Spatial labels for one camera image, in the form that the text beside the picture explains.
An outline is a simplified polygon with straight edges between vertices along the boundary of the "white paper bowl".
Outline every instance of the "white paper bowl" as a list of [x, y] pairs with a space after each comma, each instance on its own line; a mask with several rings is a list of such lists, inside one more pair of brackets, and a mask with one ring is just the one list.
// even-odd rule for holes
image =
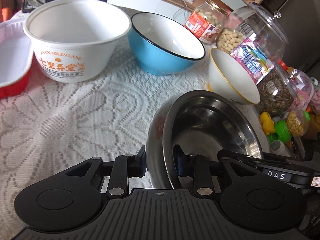
[[43, 73], [74, 83], [98, 75], [130, 28], [130, 18], [106, 2], [55, 0], [28, 16], [24, 32]]
[[250, 75], [226, 52], [210, 51], [209, 83], [213, 92], [243, 105], [257, 105], [260, 95]]

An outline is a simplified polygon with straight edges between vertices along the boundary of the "white plastic container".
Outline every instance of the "white plastic container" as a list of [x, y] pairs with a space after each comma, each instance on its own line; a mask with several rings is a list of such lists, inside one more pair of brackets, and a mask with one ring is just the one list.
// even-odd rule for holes
[[119, 8], [99, 0], [55, 0], [34, 10], [24, 32], [49, 78], [65, 83], [98, 75], [131, 28]]
[[294, 157], [294, 154], [280, 140], [274, 140], [271, 143], [270, 148], [271, 148], [271, 151], [273, 154], [282, 155], [282, 156], [286, 156], [286, 157]]
[[33, 51], [23, 23], [24, 18], [0, 23], [0, 99], [18, 95], [28, 85]]

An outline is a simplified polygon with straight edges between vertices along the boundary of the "jar of sunflower seeds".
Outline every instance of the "jar of sunflower seeds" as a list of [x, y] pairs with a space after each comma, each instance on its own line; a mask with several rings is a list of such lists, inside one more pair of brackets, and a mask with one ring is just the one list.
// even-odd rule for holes
[[223, 28], [227, 15], [224, 9], [211, 0], [206, 0], [194, 9], [184, 26], [200, 41], [210, 45]]
[[268, 112], [271, 117], [282, 116], [298, 100], [297, 88], [288, 73], [275, 64], [264, 79], [257, 84], [260, 103], [256, 105], [258, 114]]

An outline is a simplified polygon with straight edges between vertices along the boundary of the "yellow toy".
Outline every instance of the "yellow toy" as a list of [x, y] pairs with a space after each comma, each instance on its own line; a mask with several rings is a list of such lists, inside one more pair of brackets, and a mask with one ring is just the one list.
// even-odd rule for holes
[[263, 112], [260, 115], [260, 123], [262, 125], [262, 130], [265, 135], [269, 135], [270, 133], [275, 133], [275, 123], [271, 119], [271, 116], [267, 112]]

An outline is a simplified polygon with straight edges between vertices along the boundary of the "jar lid knob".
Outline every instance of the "jar lid knob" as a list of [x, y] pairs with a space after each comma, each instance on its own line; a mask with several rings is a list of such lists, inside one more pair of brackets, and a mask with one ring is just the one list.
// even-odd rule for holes
[[281, 17], [281, 12], [275, 11], [275, 13], [273, 14], [273, 17], [279, 19]]

